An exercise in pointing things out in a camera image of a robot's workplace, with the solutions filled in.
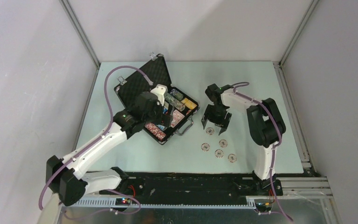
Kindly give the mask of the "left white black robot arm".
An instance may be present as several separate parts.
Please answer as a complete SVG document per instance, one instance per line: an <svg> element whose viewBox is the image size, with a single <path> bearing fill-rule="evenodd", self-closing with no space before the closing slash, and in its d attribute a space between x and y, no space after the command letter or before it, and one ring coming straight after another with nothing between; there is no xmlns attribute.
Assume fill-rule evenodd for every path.
<svg viewBox="0 0 358 224"><path fill-rule="evenodd" d="M113 167L88 174L89 168L110 150L143 130L149 123L170 124L171 118L164 114L167 93L162 87L140 93L124 110L112 115L108 125L82 147L62 158L52 156L46 163L46 185L58 195L61 203L71 206L84 195L112 189L124 194L129 188L125 173Z"/></svg>

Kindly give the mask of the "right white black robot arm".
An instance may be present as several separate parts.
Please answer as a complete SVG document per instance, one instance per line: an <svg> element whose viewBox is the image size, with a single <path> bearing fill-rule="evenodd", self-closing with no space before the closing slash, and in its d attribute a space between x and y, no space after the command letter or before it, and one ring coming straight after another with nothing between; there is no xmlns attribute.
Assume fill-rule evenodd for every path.
<svg viewBox="0 0 358 224"><path fill-rule="evenodd" d="M253 191L264 195L271 189L271 179L275 174L276 149L282 143L286 132L279 108L272 98L259 100L238 92L241 87L249 86L249 82L239 82L218 87L209 85L205 94L212 102L208 105L201 119L203 127L208 122L219 127L219 133L224 133L230 123L232 114L229 109L235 109L246 114L249 133L260 147L254 174L257 179L252 183Z"/></svg>

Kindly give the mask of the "white red chip stack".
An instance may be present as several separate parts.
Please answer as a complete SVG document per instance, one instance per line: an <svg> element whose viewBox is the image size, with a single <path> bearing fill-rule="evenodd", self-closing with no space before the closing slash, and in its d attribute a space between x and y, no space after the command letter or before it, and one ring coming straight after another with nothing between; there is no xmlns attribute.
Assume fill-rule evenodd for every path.
<svg viewBox="0 0 358 224"><path fill-rule="evenodd" d="M233 144L227 137L218 135L216 128L206 127L201 133L200 151L203 160L219 165L233 165L238 162Z"/></svg>

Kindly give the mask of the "black poker set case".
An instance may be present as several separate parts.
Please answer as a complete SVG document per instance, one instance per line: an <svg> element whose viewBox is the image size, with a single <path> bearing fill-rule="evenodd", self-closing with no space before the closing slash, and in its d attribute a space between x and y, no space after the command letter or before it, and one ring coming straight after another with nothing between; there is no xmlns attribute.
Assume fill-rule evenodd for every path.
<svg viewBox="0 0 358 224"><path fill-rule="evenodd" d="M145 125L143 126L143 130L145 130L146 133L148 133L159 144L163 145L174 135L183 136L193 126L194 121L192 116L200 108L199 103L195 99L172 83L163 54L153 56L151 60L146 62L140 68L140 71L135 71L127 78L121 80L120 84L115 87L115 92L124 107L129 109L138 95L145 91L151 91L151 89L156 87L158 84L165 85L168 88L167 93L170 93L173 88L177 89L184 95L184 98L189 98L198 105L197 108L192 110L192 112L187 116L186 112L189 109L185 107L184 111L181 112L185 117L174 128L155 124L166 134L166 137L162 141L159 141L150 131L148 131L145 128ZM164 110L177 110L166 101L163 106Z"/></svg>

